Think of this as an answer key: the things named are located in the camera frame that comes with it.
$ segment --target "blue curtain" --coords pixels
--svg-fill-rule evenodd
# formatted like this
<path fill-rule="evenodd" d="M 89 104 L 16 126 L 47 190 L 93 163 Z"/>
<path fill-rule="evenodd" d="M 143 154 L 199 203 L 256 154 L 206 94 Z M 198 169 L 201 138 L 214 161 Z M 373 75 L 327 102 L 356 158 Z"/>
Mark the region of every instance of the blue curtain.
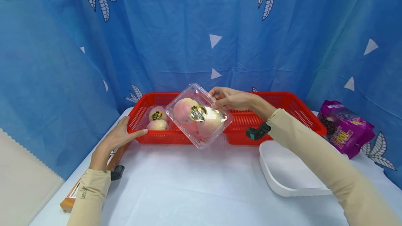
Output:
<path fill-rule="evenodd" d="M 68 178 L 143 93 L 189 83 L 339 100 L 402 187 L 401 0 L 1 0 L 0 127 Z"/>

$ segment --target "beige sleeve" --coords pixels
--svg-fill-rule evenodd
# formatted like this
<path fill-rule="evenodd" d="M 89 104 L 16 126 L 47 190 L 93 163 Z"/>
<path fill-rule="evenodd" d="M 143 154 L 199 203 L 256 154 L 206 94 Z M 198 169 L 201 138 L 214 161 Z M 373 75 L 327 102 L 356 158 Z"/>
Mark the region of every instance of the beige sleeve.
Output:
<path fill-rule="evenodd" d="M 110 171 L 87 169 L 81 178 L 67 226 L 99 226 L 110 183 Z"/>
<path fill-rule="evenodd" d="M 321 136 L 283 109 L 276 110 L 268 125 L 270 136 L 295 153 L 332 191 L 350 226 L 402 225 L 370 180 Z"/>

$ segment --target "red plastic basket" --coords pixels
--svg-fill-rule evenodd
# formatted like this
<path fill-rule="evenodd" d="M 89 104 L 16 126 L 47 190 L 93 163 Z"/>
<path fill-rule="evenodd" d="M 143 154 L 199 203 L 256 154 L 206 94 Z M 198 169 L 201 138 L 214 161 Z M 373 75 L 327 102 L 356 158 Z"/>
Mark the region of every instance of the red plastic basket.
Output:
<path fill-rule="evenodd" d="M 327 133 L 325 126 L 295 94 L 289 92 L 254 92 L 254 94 L 261 96 L 276 108 L 283 108 L 317 134 L 323 136 Z M 259 128 L 263 121 L 254 113 L 233 110 L 231 110 L 231 113 L 233 122 L 224 131 L 230 144 L 259 145 L 264 141 L 272 140 L 272 137 L 268 134 L 258 141 L 246 136 L 247 128 Z"/>
<path fill-rule="evenodd" d="M 142 96 L 129 114 L 128 133 L 136 131 L 135 128 L 152 106 L 167 106 L 178 95 L 179 93 L 147 93 Z M 137 141 L 142 144 L 192 144 L 174 123 L 167 131 L 149 131 L 138 137 Z"/>

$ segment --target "hand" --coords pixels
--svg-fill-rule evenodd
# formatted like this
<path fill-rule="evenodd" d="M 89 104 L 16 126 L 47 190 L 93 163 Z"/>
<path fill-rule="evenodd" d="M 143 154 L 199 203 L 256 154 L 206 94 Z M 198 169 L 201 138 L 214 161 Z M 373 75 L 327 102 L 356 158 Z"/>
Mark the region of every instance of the hand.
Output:
<path fill-rule="evenodd" d="M 105 144 L 106 147 L 112 151 L 113 149 L 117 149 L 130 141 L 134 140 L 137 137 L 143 136 L 148 133 L 148 129 L 143 129 L 136 131 L 134 133 L 129 134 L 127 132 L 127 125 L 130 117 L 123 117 L 117 125 L 113 128 L 108 135 L 106 135 L 105 139 L 100 143 Z"/>
<path fill-rule="evenodd" d="M 238 111 L 250 110 L 262 120 L 267 121 L 276 108 L 270 103 L 253 93 L 246 93 L 231 88 L 215 87 L 209 91 L 211 96 L 217 100 L 212 103 L 212 108 L 228 108 Z"/>
<path fill-rule="evenodd" d="M 127 116 L 119 120 L 112 131 L 110 131 L 105 139 L 96 147 L 95 151 L 92 153 L 92 159 L 89 165 L 91 170 L 106 171 L 107 161 L 113 149 L 118 149 L 135 138 L 148 133 L 148 129 L 139 130 L 131 134 L 127 133 L 128 121 L 129 117 Z"/>
<path fill-rule="evenodd" d="M 212 104 L 212 108 L 228 108 L 238 111 L 251 110 L 253 103 L 258 98 L 257 95 L 246 93 L 231 88 L 215 87 L 209 94 L 217 101 Z"/>

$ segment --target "brown box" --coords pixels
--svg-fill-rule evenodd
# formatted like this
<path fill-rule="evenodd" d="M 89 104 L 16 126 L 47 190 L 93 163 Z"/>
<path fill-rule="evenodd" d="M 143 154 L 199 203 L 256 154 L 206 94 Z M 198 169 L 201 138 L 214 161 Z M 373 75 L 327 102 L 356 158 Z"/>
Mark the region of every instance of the brown box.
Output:
<path fill-rule="evenodd" d="M 116 168 L 117 164 L 119 163 L 121 157 L 124 155 L 124 152 L 127 150 L 127 147 L 130 145 L 130 143 L 120 147 L 117 150 L 113 150 L 109 156 L 109 160 L 107 162 L 107 170 L 113 171 L 114 168 Z M 71 213 L 71 210 L 73 208 L 78 188 L 80 185 L 80 180 L 81 178 L 77 181 L 77 183 L 74 185 L 74 187 L 71 189 L 71 191 L 68 193 L 66 198 L 60 203 L 60 207 L 64 212 Z"/>

